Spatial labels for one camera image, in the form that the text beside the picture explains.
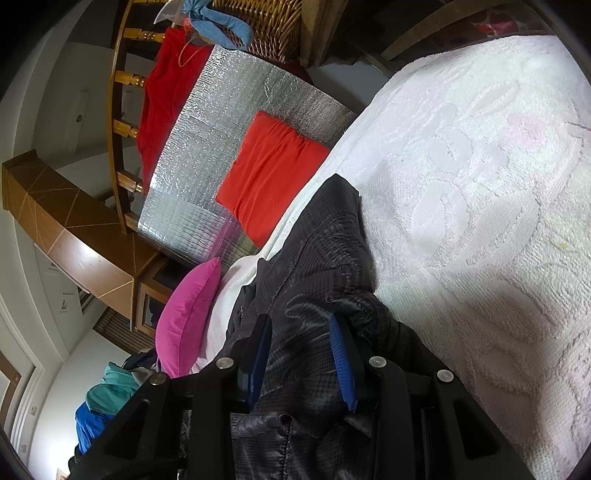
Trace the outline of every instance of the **wicker basket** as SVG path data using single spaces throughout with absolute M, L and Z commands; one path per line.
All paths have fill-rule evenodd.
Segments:
M 301 0 L 213 0 L 212 8 L 249 24 L 254 32 L 248 51 L 286 63 L 300 51 Z M 225 31 L 237 45 L 238 38 Z

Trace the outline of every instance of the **black quilted jacket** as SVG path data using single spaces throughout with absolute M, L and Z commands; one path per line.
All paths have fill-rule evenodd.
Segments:
M 407 371 L 444 367 L 374 296 L 359 207 L 346 180 L 328 179 L 236 301 L 219 356 L 250 335 L 258 314 L 273 322 L 261 398 L 251 414 L 232 419 L 237 479 L 371 477 L 371 420 L 347 415 L 342 401 L 329 342 L 334 312 Z

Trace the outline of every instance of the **orange pillow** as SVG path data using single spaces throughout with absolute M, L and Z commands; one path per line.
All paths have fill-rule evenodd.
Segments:
M 216 201 L 260 248 L 328 154 L 278 118 L 257 112 Z

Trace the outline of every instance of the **white towel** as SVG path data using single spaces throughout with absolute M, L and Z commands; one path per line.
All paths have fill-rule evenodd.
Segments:
M 591 441 L 591 87 L 555 37 L 415 61 L 345 132 L 257 257 L 223 281 L 198 364 L 241 285 L 333 173 L 361 193 L 376 295 L 464 382 L 538 479 Z

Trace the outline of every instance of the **metal bolt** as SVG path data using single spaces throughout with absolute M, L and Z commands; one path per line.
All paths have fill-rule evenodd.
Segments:
M 164 372 L 156 372 L 154 375 L 150 377 L 150 383 L 152 385 L 162 385 L 166 382 L 168 376 Z
M 383 368 L 386 363 L 387 361 L 383 356 L 373 356 L 369 359 L 369 364 L 374 368 Z
M 437 378 L 443 383 L 449 383 L 453 380 L 453 374 L 449 370 L 440 370 L 437 372 Z
M 221 358 L 218 358 L 216 361 L 216 367 L 218 367 L 221 370 L 224 370 L 226 368 L 230 368 L 232 365 L 234 365 L 234 360 L 228 356 L 223 356 Z

